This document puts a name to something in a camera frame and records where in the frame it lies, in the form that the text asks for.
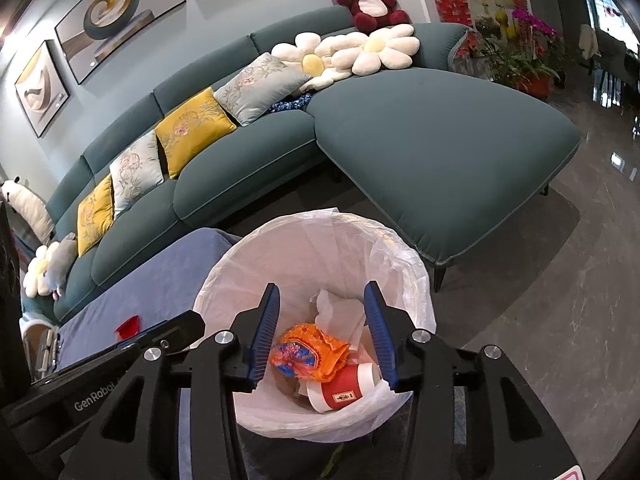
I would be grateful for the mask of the white tissue pile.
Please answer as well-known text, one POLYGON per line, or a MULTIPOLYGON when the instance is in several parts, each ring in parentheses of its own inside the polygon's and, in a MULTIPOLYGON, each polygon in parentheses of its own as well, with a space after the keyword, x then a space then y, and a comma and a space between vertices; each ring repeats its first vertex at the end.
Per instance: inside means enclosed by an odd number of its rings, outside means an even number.
POLYGON ((310 302, 317 308, 314 324, 318 329, 349 344, 346 364, 334 374, 333 380, 344 375, 350 366, 374 362, 369 352, 370 334, 364 326, 366 315, 360 300, 343 298, 321 289, 310 302))

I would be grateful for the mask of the orange mesh wrapper ball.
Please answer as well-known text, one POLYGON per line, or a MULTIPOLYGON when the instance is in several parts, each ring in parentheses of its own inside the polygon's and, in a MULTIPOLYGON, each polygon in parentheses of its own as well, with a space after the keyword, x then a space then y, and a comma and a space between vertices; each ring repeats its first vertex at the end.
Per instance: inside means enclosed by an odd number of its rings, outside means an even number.
POLYGON ((332 382, 348 361, 349 344, 314 324, 290 328, 271 348, 269 363, 286 377, 306 382, 332 382))

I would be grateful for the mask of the red paper cup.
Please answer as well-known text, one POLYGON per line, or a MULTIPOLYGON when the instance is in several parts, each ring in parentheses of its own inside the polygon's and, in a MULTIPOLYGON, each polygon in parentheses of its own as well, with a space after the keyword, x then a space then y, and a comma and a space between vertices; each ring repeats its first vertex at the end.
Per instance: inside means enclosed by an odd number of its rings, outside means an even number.
POLYGON ((318 413, 338 411, 374 390, 381 381, 374 363, 346 365, 332 382, 304 382, 304 393, 318 413))

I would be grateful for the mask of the red paper box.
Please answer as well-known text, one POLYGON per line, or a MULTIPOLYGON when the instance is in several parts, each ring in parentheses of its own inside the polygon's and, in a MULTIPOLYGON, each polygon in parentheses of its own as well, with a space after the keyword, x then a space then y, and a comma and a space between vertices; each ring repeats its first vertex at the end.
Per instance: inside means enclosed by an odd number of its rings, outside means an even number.
POLYGON ((115 335, 118 342, 125 341, 137 336, 141 330, 141 320, 139 315, 130 316, 122 324, 116 327, 115 335))

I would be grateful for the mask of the grey plush toy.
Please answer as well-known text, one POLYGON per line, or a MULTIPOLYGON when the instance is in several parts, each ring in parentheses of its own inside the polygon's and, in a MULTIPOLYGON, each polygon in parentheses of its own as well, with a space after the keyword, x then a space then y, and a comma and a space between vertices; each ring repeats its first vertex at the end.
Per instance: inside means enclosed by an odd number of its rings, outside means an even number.
POLYGON ((47 270, 43 279, 54 300, 60 299, 74 261, 78 256, 78 240, 75 233, 67 234, 60 242, 53 242, 47 251, 47 270))

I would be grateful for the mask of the teal curved sectional sofa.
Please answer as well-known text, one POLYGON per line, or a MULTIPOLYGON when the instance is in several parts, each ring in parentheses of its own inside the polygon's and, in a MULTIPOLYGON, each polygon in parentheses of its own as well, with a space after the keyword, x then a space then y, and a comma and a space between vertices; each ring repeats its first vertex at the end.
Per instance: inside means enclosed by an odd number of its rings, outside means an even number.
POLYGON ((65 323, 187 232, 219 226, 325 161, 442 278, 548 188, 581 136, 553 107, 455 73, 465 26, 419 23, 414 31, 420 48, 409 68, 348 78, 304 110, 264 115, 209 145, 74 262, 60 300, 24 298, 23 310, 65 323))

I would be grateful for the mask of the yellow cushion left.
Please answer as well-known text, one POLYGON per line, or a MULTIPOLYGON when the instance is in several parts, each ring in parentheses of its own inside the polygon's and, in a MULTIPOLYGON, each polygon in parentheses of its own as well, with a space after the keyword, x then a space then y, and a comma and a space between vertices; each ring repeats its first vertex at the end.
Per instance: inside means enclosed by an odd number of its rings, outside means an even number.
POLYGON ((114 221, 113 180, 108 174, 77 209, 77 248, 82 257, 96 246, 114 221))

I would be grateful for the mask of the light floral cushion left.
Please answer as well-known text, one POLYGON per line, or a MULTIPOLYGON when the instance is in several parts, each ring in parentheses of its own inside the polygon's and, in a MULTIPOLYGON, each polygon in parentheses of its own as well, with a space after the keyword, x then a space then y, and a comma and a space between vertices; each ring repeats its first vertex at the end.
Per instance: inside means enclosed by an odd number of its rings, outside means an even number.
POLYGON ((113 182, 114 217, 164 182, 157 137, 151 129, 122 151, 110 165, 113 182))

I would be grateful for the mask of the light floral cushion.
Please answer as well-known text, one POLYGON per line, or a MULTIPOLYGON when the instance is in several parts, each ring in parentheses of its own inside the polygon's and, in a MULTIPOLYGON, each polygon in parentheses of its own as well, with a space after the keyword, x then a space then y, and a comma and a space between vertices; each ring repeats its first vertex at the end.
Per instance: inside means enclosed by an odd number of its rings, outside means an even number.
POLYGON ((245 127, 311 80, 311 76, 263 53, 214 92, 222 108, 245 127))
POLYGON ((110 165, 113 182, 114 217, 164 182, 157 137, 151 129, 122 151, 110 165))

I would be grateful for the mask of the blue patterned cloth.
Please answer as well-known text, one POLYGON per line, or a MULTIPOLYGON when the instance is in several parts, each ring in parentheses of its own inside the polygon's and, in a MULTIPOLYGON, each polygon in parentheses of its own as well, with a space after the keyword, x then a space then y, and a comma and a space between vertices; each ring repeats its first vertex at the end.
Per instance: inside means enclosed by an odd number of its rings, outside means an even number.
POLYGON ((309 102, 312 99, 310 92, 304 93, 301 96, 293 99, 286 99, 270 105, 267 110, 268 114, 287 112, 288 110, 306 110, 309 102))

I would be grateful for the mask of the yellow cushion centre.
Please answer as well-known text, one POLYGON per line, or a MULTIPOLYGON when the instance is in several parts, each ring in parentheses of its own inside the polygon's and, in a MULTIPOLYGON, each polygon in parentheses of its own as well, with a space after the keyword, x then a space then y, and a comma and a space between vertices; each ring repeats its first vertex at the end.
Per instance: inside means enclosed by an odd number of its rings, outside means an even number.
POLYGON ((154 128, 166 157, 168 176, 177 179, 196 155, 235 129, 210 87, 182 103, 154 128))

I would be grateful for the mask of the light floral cushion right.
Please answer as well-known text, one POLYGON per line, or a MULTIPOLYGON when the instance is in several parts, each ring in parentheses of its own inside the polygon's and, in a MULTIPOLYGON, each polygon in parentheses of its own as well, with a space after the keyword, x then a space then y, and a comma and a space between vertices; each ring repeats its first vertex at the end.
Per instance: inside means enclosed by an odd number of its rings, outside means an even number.
POLYGON ((214 92, 222 108, 245 127, 311 80, 311 76, 263 53, 214 92))

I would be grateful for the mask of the white daisy pillow outer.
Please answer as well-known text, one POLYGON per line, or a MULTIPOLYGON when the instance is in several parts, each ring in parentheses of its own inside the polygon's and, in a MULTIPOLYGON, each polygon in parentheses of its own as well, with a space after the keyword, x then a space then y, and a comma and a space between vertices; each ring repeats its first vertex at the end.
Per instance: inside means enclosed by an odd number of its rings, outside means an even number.
POLYGON ((412 65, 420 47, 420 39, 414 36, 410 24, 380 28, 369 35, 350 32, 336 37, 331 64, 359 77, 373 75, 383 68, 404 70, 412 65))

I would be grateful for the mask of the abstract wall painting left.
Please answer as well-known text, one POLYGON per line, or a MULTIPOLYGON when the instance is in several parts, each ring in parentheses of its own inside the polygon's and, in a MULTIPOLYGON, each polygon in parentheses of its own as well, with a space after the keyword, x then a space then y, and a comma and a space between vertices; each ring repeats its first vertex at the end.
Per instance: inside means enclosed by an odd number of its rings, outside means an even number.
POLYGON ((49 43, 43 41, 14 82, 14 89, 29 125, 41 138, 70 94, 55 62, 49 43))

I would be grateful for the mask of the abstract wall painting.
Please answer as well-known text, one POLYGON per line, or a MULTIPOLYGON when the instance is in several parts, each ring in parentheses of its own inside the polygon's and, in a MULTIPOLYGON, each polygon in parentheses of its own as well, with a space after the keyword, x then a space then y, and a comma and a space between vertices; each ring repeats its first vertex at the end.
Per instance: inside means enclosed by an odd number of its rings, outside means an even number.
POLYGON ((55 26, 75 81, 85 79, 119 47, 186 0, 79 0, 55 26))
POLYGON ((14 82, 14 89, 29 125, 41 138, 70 94, 55 62, 49 43, 43 41, 14 82))

